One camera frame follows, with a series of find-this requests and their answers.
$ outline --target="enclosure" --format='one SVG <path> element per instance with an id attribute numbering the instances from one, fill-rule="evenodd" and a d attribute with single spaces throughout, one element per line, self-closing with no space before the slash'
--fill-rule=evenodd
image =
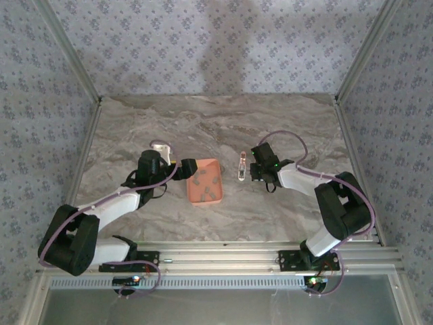
<path id="1" fill-rule="evenodd" d="M 333 308 L 335 324 L 433 324 L 429 1 L 1 8 L 0 323 L 117 324 L 126 318 L 116 310 L 137 309 L 141 299 L 108 290 L 114 274 L 43 269 L 37 248 L 61 204 L 113 192 L 149 142 L 163 139 L 180 159 L 217 159 L 223 199 L 195 207 L 185 181 L 169 181 L 164 196 L 99 234 L 160 252 L 166 282 L 141 319 L 153 310 L 153 324 L 315 324 Z M 279 129 L 306 142 L 303 167 L 353 173 L 376 213 L 370 234 L 340 248 L 346 276 L 321 300 L 301 291 L 305 272 L 282 272 L 277 261 L 321 227 L 317 201 L 284 188 L 270 194 L 248 170 L 237 179 L 241 151 L 249 166 L 251 149 Z M 294 137 L 269 143 L 280 160 L 303 155 Z M 329 287 L 340 273 L 327 272 Z M 318 312 L 299 313 L 306 306 Z M 158 317 L 182 309 L 185 318 Z"/>

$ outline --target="marble tabletop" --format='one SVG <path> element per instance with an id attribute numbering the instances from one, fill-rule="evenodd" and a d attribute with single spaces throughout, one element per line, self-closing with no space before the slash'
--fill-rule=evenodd
<path id="1" fill-rule="evenodd" d="M 291 240 L 316 232 L 321 217 L 314 198 L 287 189 L 270 194 L 261 182 L 237 179 L 240 152 L 268 132 L 287 129 L 309 147 L 305 167 L 326 173 L 352 171 L 329 95 L 242 95 L 237 97 L 150 96 L 104 98 L 77 203 L 115 190 L 137 168 L 153 139 L 170 142 L 182 158 L 216 158 L 221 164 L 221 203 L 194 207 L 186 181 L 170 181 L 166 194 L 124 215 L 101 232 L 136 241 Z M 280 160 L 303 154 L 297 139 L 269 140 Z"/>

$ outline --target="pink tray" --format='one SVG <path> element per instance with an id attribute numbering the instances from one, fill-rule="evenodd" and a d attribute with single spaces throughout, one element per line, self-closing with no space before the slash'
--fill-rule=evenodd
<path id="1" fill-rule="evenodd" d="M 192 205 L 203 206 L 209 204 L 220 203 L 223 199 L 223 183 L 221 181 L 221 169 L 217 159 L 198 159 L 197 175 L 187 179 L 188 200 Z M 209 188 L 208 193 L 205 193 L 206 187 Z"/>

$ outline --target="patterned wallpaper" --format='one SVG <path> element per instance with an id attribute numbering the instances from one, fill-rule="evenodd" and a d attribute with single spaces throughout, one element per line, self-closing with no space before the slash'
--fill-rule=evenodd
<path id="1" fill-rule="evenodd" d="M 386 239 L 433 324 L 433 2 L 405 3 L 344 107 Z"/>
<path id="2" fill-rule="evenodd" d="M 336 93 L 384 0 L 52 1 L 101 95 Z"/>
<path id="3" fill-rule="evenodd" d="M 93 106 L 39 13 L 0 2 L 0 324 L 13 324 Z"/>

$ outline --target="robotic arm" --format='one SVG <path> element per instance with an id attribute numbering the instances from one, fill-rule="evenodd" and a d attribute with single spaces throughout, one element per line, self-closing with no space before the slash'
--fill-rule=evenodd
<path id="1" fill-rule="evenodd" d="M 170 163 L 169 152 L 168 146 L 154 145 L 153 150 L 141 153 L 137 170 L 133 171 L 114 193 L 79 207 L 62 205 L 49 225 L 38 249 L 38 256 L 41 256 L 48 240 L 67 218 L 86 207 L 92 207 L 87 213 L 81 213 L 74 218 L 62 230 L 49 247 L 45 261 L 73 276 L 79 276 L 92 265 L 140 259 L 137 245 L 132 240 L 120 236 L 97 239 L 97 235 L 109 223 L 126 213 L 140 209 L 149 200 L 156 198 L 153 188 L 137 191 L 133 189 L 157 184 L 174 171 L 175 166 Z M 196 171 L 195 159 L 183 159 L 172 179 L 175 181 L 187 179 Z"/>
<path id="2" fill-rule="evenodd" d="M 289 188 L 313 196 L 319 203 L 323 225 L 316 234 L 300 244 L 300 252 L 296 254 L 298 260 L 291 261 L 292 265 L 310 270 L 315 263 L 321 263 L 338 243 L 371 222 L 366 204 L 346 186 L 334 180 L 306 175 L 296 168 L 292 160 L 279 161 L 267 142 L 251 151 L 256 160 L 250 164 L 252 181 L 264 181 L 270 193 L 277 188 Z M 335 178 L 362 193 L 351 173 L 343 172 Z M 274 186 L 272 190 L 269 190 L 269 184 Z"/>

